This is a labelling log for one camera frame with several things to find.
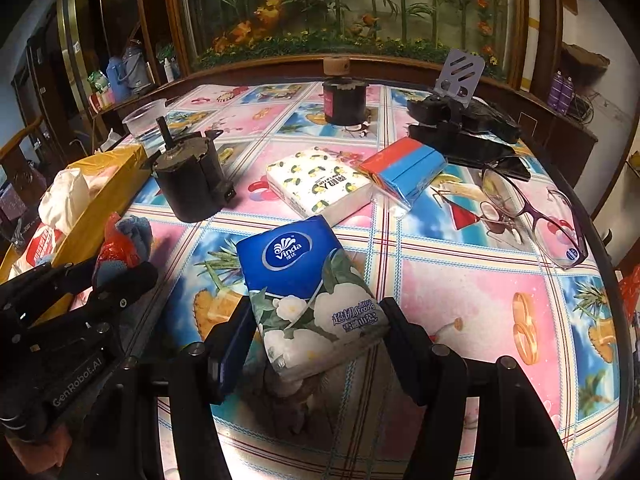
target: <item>blue vinda tissue pack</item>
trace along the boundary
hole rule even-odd
[[[238,257],[283,380],[351,360],[386,332],[385,314],[322,216],[241,240]]]

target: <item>yellow box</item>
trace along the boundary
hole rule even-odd
[[[104,225],[109,215],[114,211],[122,214],[151,175],[150,169],[142,167],[145,162],[144,148],[132,144],[111,152],[96,153],[68,165],[68,168],[80,168],[82,174],[87,176],[96,175],[109,166],[118,166],[118,170],[91,200],[69,236],[60,244],[51,263],[53,267],[69,262],[78,264],[96,255],[104,240]],[[17,260],[15,256],[13,248],[9,248],[0,266],[3,281]],[[36,324],[64,314],[72,299],[71,294],[66,294],[42,314]]]

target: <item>patterned tablecloth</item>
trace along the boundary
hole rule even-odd
[[[238,196],[213,218],[183,224],[150,179],[130,206],[128,214],[147,217],[154,233],[160,279],[146,301],[166,303],[154,352],[173,354],[203,339],[232,312],[246,293],[238,240],[298,219],[266,185],[268,163],[319,146],[356,164],[406,136],[414,122],[406,100],[425,95],[369,86],[363,137],[324,122],[320,83],[207,85],[176,101],[170,126],[224,130],[216,147]],[[157,132],[142,142],[149,153],[162,145]],[[537,160],[523,144],[516,150],[531,172],[530,182],[518,183],[524,194],[541,211],[570,221],[549,195],[554,184]],[[437,341],[490,362],[514,356],[558,428],[578,480],[595,479],[609,460],[620,382],[598,267],[592,256],[567,272],[551,265],[530,241],[529,219],[505,221],[483,203],[478,184],[477,170],[450,165],[404,218],[374,202],[334,231],[377,297],[395,297],[408,320]],[[201,263],[217,256],[233,270],[215,283]],[[516,323],[524,329],[515,330]],[[266,366],[256,335],[235,392],[212,407],[234,478],[401,478],[423,410],[400,389],[384,345],[303,381],[285,399],[270,392]],[[177,478],[167,399],[159,413],[166,477]],[[470,473],[477,420],[478,402],[470,399],[457,477]]]

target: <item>tissue pack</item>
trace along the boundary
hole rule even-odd
[[[385,314],[322,216],[237,248],[258,330],[283,380],[352,360],[384,335]]]
[[[319,214],[330,226],[371,201],[371,181],[317,147],[269,164],[267,180],[302,218]]]
[[[409,137],[396,140],[360,165],[378,187],[411,209],[420,193],[447,165],[440,152]]]

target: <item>white cloth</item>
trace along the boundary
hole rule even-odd
[[[89,187],[80,169],[62,170],[40,201],[40,220],[67,236],[89,202]]]

